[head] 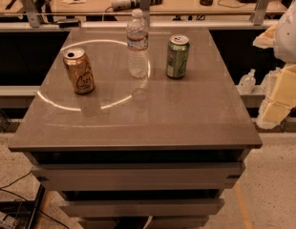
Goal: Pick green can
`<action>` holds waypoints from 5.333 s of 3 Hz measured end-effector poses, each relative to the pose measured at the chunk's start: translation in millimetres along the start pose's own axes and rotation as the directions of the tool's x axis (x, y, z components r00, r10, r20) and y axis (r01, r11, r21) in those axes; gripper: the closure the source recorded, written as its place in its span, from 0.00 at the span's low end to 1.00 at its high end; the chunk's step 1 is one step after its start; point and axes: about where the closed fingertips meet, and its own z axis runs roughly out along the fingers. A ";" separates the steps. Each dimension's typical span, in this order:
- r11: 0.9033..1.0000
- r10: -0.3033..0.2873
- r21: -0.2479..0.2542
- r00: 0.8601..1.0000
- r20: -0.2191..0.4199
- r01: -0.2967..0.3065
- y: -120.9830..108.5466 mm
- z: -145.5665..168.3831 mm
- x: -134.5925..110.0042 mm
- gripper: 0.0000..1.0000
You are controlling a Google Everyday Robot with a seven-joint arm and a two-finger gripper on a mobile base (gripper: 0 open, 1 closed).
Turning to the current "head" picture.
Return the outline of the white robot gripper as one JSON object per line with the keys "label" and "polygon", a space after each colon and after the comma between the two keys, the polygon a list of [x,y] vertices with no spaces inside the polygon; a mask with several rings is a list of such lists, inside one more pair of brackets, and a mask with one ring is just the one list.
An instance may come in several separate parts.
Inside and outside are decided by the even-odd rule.
{"label": "white robot gripper", "polygon": [[296,0],[281,17],[259,36],[253,45],[273,48],[275,57],[286,63],[272,79],[271,91],[265,95],[256,124],[265,130],[273,129],[296,107]]}

